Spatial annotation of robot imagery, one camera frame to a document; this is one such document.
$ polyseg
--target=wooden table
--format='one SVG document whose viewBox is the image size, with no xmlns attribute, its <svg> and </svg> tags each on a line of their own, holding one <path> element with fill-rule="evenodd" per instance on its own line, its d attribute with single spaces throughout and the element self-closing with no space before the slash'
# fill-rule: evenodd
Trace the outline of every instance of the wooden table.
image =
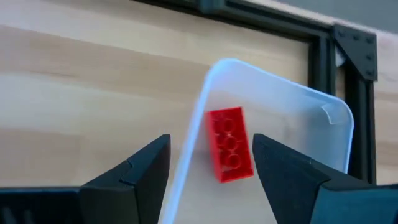
<svg viewBox="0 0 398 224">
<path fill-rule="evenodd" d="M 398 36 L 376 32 L 385 184 L 398 182 Z M 81 185 L 163 133 L 172 135 L 172 180 L 202 81 L 220 58 L 307 84 L 304 43 L 128 0 L 0 1 L 0 39 L 1 186 Z"/>
</svg>

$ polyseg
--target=light wood surface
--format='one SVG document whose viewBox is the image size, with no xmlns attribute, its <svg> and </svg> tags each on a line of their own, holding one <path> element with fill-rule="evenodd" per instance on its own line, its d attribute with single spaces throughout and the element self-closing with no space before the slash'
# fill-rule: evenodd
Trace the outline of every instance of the light wood surface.
<svg viewBox="0 0 398 224">
<path fill-rule="evenodd" d="M 398 182 L 398 36 L 362 28 L 378 34 L 377 181 Z M 217 60 L 307 83 L 301 42 L 128 0 L 0 0 L 0 40 L 0 186 L 81 185 L 163 133 L 172 135 L 171 183 Z"/>
</svg>

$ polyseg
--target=black aluminum frame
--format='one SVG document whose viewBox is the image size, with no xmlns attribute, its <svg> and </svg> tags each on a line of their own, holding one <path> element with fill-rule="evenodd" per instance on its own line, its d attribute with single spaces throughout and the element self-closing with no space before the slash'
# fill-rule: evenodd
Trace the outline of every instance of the black aluminum frame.
<svg viewBox="0 0 398 224">
<path fill-rule="evenodd" d="M 345 56 L 345 102 L 354 117 L 348 174 L 376 183 L 374 87 L 376 35 L 326 24 L 242 0 L 136 0 L 155 6 L 267 32 L 309 44 L 308 85 L 336 94 L 335 50 Z"/>
<path fill-rule="evenodd" d="M 376 183 L 374 87 L 376 36 L 239 0 L 139 0 L 309 44 L 308 85 L 334 95 L 335 49 L 346 58 L 345 101 L 354 116 L 349 174 Z M 170 136 L 81 187 L 0 189 L 0 224 L 158 222 L 169 176 Z"/>
</svg>

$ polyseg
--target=plastic container lid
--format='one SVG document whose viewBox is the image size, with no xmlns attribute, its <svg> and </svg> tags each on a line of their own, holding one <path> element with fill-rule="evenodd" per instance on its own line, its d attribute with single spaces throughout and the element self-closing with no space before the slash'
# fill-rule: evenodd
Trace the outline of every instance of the plastic container lid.
<svg viewBox="0 0 398 224">
<path fill-rule="evenodd" d="M 204 114 L 239 106 L 250 149 L 253 134 L 261 133 L 347 173 L 354 124 L 343 100 L 239 60 L 220 60 L 195 105 L 162 223 L 275 223 L 256 171 L 228 184 L 215 177 Z"/>
</svg>

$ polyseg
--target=red lego brick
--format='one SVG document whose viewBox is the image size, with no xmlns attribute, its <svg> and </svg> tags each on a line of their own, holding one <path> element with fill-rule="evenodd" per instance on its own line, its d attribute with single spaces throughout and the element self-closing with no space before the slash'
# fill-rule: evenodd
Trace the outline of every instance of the red lego brick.
<svg viewBox="0 0 398 224">
<path fill-rule="evenodd" d="M 217 179 L 226 183 L 253 176 L 242 107 L 207 112 L 206 127 Z"/>
</svg>

